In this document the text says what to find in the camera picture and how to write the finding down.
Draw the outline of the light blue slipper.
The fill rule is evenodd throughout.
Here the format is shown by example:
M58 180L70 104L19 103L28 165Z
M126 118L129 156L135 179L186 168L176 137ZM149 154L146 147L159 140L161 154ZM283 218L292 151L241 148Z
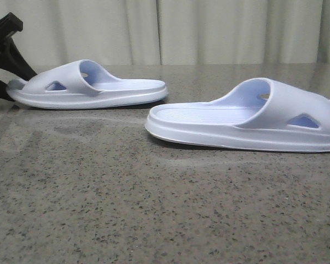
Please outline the light blue slipper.
M8 95L45 109L93 109L139 105L168 95L166 84L152 79L121 79L92 60L78 60L45 71L29 81L8 83Z
M279 81L253 78L210 102L153 107L145 127L159 139L182 144L330 152L330 100Z

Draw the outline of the beige curtain backdrop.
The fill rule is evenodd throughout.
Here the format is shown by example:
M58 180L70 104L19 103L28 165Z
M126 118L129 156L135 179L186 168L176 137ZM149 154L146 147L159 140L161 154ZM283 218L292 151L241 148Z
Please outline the beige curtain backdrop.
M330 62L330 1L0 1L32 66Z

